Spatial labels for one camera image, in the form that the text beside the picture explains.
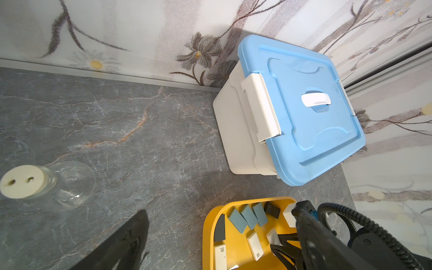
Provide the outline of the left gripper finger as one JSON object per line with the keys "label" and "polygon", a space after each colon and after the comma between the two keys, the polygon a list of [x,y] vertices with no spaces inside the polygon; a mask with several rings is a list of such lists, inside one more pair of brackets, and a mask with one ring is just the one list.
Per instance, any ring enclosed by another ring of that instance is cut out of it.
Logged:
{"label": "left gripper finger", "polygon": [[139,210],[72,269],[138,270],[145,256],[149,225],[146,210]]}

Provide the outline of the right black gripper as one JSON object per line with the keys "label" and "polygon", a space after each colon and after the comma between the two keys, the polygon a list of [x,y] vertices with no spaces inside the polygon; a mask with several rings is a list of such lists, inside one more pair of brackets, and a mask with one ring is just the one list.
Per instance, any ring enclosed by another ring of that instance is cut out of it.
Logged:
{"label": "right black gripper", "polygon": [[317,219],[310,201],[296,202],[292,214],[297,232],[278,235],[281,246],[271,252],[288,270],[373,270],[374,267],[345,246]]}

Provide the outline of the white eraser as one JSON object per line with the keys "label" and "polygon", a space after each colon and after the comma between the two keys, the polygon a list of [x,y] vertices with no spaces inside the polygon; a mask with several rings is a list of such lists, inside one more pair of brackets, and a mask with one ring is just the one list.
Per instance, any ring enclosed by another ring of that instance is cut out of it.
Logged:
{"label": "white eraser", "polygon": [[250,251],[253,255],[254,260],[255,261],[260,260],[261,257],[264,255],[264,251],[261,242],[259,240],[258,234],[255,231],[252,231],[247,236],[247,242],[250,247]]}
{"label": "white eraser", "polygon": [[282,245],[279,236],[277,234],[277,231],[274,228],[270,229],[269,232],[266,234],[266,236],[270,245],[277,245],[277,246]]}
{"label": "white eraser", "polygon": [[228,270],[226,244],[218,244],[214,247],[214,270]]}

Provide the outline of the teal eraser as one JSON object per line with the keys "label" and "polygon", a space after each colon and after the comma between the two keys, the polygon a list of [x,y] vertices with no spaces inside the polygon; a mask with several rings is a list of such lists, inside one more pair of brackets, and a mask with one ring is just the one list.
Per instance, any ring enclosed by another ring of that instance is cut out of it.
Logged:
{"label": "teal eraser", "polygon": [[268,218],[266,216],[263,204],[261,202],[257,202],[252,205],[252,210],[257,218],[258,225],[263,227],[268,223]]}
{"label": "teal eraser", "polygon": [[245,219],[248,227],[253,230],[255,228],[255,226],[258,224],[258,219],[255,216],[252,208],[250,207],[250,205],[245,204],[241,207],[240,209],[240,214],[242,215],[242,217]]}
{"label": "teal eraser", "polygon": [[234,225],[234,227],[238,230],[239,233],[243,234],[248,226],[244,217],[240,214],[240,212],[236,208],[232,208],[229,215],[229,221]]}

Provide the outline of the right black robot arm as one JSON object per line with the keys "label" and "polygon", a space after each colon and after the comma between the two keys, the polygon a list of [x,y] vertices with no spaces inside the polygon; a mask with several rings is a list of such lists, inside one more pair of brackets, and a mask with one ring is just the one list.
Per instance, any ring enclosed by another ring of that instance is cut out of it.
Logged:
{"label": "right black robot arm", "polygon": [[[292,234],[270,232],[271,252],[288,270],[429,270],[430,258],[409,251],[387,230],[365,215],[331,202],[314,208],[310,201],[286,208]],[[328,222],[336,214],[349,230],[343,244]]]}

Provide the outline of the blue lidded storage box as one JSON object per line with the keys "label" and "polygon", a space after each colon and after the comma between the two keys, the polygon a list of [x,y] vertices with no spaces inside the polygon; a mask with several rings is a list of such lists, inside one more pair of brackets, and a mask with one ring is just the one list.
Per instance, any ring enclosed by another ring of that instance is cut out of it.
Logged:
{"label": "blue lidded storage box", "polygon": [[365,134],[332,61],[250,35],[213,102],[235,174],[277,176],[302,186],[364,147]]}

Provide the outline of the yellow plastic tub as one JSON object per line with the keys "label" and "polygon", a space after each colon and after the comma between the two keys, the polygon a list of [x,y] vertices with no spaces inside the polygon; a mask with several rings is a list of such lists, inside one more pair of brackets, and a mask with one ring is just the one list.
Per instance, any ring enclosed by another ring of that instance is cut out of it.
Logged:
{"label": "yellow plastic tub", "polygon": [[[252,205],[255,203],[262,203],[264,205],[268,201],[279,207],[281,213],[278,219],[267,215],[268,223],[263,227],[256,225],[254,229],[250,229],[247,226],[244,233],[241,234],[228,219],[232,208],[236,208],[240,212],[241,207],[245,204],[250,205],[252,208]],[[212,209],[205,219],[202,231],[202,269],[214,269],[214,247],[224,243],[227,249],[228,270],[285,270],[286,267],[271,252],[266,234],[272,228],[274,228],[278,234],[296,233],[297,230],[295,228],[290,228],[283,216],[285,208],[294,202],[295,199],[291,197],[252,199],[234,201]],[[226,239],[222,242],[214,242],[214,229],[221,214],[225,215]],[[264,251],[264,255],[258,261],[254,260],[247,241],[247,236],[252,231],[258,234]]]}

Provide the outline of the clear flask with stopper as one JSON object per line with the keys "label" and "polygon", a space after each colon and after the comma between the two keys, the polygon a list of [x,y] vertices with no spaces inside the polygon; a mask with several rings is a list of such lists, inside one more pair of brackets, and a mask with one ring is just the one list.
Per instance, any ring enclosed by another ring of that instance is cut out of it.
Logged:
{"label": "clear flask with stopper", "polygon": [[83,205],[95,183],[93,170],[81,162],[21,165],[2,177],[1,194],[9,199],[29,200],[44,210],[64,212]]}

